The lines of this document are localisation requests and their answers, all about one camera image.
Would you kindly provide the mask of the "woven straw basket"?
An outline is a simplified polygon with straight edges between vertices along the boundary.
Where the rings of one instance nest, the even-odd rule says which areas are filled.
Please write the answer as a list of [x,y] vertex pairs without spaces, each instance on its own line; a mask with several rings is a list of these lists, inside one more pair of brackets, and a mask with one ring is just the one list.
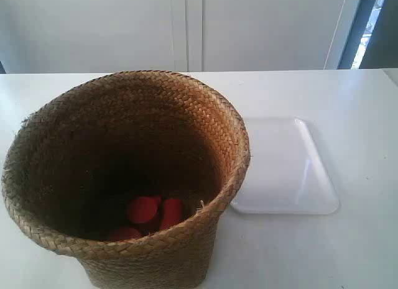
[[[78,85],[22,123],[4,161],[6,210],[30,240],[77,259],[99,288],[195,288],[239,191],[249,137],[219,92],[171,71]],[[179,198],[183,220],[111,242],[140,196]]]

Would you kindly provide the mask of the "white plastic tray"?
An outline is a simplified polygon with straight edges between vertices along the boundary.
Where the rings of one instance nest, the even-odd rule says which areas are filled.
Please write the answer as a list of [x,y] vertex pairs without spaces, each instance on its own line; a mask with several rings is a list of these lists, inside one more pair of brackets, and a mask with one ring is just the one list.
[[248,118],[251,161],[231,202],[242,214],[328,215],[340,206],[305,121]]

